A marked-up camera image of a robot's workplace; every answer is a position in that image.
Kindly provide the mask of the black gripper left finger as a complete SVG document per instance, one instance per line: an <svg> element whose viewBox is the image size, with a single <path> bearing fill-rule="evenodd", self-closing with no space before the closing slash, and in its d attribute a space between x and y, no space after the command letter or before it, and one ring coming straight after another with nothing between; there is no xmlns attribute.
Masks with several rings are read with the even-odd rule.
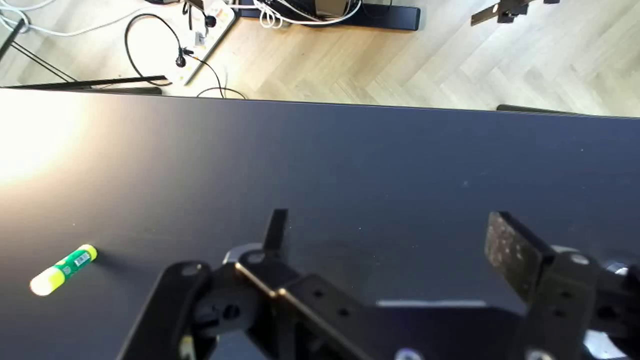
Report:
<svg viewBox="0 0 640 360"><path fill-rule="evenodd" d="M276 207L269 220L266 236L263 242L263 252L273 258L283 252L283 243L286 237L288 209Z"/></svg>

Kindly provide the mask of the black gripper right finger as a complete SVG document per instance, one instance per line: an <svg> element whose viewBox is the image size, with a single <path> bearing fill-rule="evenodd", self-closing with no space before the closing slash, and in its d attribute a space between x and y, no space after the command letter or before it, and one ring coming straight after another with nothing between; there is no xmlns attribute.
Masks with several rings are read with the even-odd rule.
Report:
<svg viewBox="0 0 640 360"><path fill-rule="evenodd" d="M511 212L490 212L484 256L517 296L529 301L557 252Z"/></svg>

